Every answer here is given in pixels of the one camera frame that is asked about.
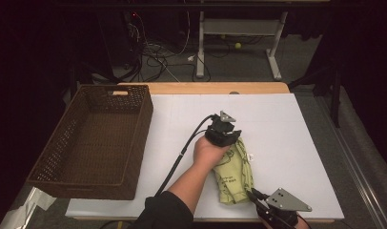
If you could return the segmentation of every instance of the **table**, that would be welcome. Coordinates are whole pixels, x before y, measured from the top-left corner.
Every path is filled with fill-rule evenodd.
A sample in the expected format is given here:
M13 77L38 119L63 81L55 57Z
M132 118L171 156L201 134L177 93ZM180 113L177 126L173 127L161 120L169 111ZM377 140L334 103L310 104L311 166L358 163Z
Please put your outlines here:
M252 162L255 188L271 194L279 185L314 208L308 220L343 219L334 190L304 123L293 94L283 83L151 83L154 112L135 200L71 199L67 217L136 219L144 199L153 196L197 123L212 111L237 119ZM262 123L258 130L257 123ZM193 144L170 183L192 162ZM205 182L195 220L255 221L252 203L226 206L218 202L215 178Z

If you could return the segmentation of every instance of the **white table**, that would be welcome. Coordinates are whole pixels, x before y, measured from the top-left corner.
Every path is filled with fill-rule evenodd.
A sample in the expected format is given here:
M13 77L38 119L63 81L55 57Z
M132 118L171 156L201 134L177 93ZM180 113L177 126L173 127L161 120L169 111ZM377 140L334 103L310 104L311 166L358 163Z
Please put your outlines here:
M240 88L242 84L204 85L206 91L209 86L226 90L234 85ZM76 219L136 219L144 208L145 198L155 194L194 128L205 116L223 110L236 118L235 129L243 131L241 136L247 151L255 155L251 166L256 189L269 195L279 187L286 189L313 207L313 212L300 213L308 220L344 218L293 94L152 93L152 99L153 121L135 200L71 199L66 216ZM193 144L169 185L192 163L192 150ZM209 174L206 180L194 218L258 220L255 206L250 202L234 206L219 203L214 174Z

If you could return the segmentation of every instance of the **wooden table edge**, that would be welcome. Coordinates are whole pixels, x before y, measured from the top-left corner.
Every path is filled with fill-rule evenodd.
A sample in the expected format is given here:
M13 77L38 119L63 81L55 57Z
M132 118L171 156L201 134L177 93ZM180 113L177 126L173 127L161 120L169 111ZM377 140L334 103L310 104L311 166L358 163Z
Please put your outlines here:
M208 83L120 83L119 85L148 85L150 94L289 94L281 82L208 82Z

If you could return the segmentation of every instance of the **brown woven basket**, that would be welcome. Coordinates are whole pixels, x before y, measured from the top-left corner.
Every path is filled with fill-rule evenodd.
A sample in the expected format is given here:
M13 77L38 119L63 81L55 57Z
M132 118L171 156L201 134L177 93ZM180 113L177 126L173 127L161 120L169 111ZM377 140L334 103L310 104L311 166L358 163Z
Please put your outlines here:
M134 199L152 114L146 85L82 86L27 183L56 198Z

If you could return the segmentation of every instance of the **gray carpet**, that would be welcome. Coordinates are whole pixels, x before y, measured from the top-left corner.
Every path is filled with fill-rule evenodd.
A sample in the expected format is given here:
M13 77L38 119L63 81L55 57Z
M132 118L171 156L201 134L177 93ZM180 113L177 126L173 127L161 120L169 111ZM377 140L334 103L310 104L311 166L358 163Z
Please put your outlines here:
M181 82L192 81L193 79L206 81L209 76L213 82L273 81L264 53L264 50L272 44L271 37L260 39L255 44L250 44L252 40L247 37L228 37L228 41L230 50L225 41L213 37L208 38L208 43L205 46L205 63L209 71L206 72L204 79L192 78L194 67L186 65L195 64L195 62L187 60L189 56L195 54L195 46L192 43L182 54L167 58L169 65L183 64L170 66L169 71ZM276 59L280 66L283 82L288 83L296 80L306 72L318 41L318 39L312 39L304 42L301 41L299 36L294 35L282 39L276 52ZM235 42L243 44L240 50L234 49ZM158 65L152 59L148 61L151 65ZM158 73L159 69L160 67L150 67L145 62L142 76L148 78ZM115 74L120 75L123 72L123 66L114 67ZM157 81L176 81L173 76L165 71ZM359 177L354 175L352 164L350 166L345 151L351 152L355 157L358 170L362 171L365 181L368 182L369 187L376 194L381 210L387 216L387 167L385 162L367 136L346 92L344 90L341 92L340 128L336 129L328 118L327 104L329 104L329 96L314 97L312 88L312 86L300 86L294 89L293 93L295 93L301 112L345 215L345 220L330 224L312 223L313 228L387 228L386 225L385 227L377 227L379 222L373 217L375 213L372 212L369 204L366 204L366 198L362 195L363 190L360 189L358 184ZM18 200L13 204L13 208L20 205L29 189L27 186L24 187L18 196ZM28 228L92 229L99 228L105 223L105 221L80 221L66 218L64 214L68 203L68 199L58 199L48 211L36 209ZM109 225L106 228L116 228L116 225ZM252 223L195 223L193 228L259 228L259 225Z

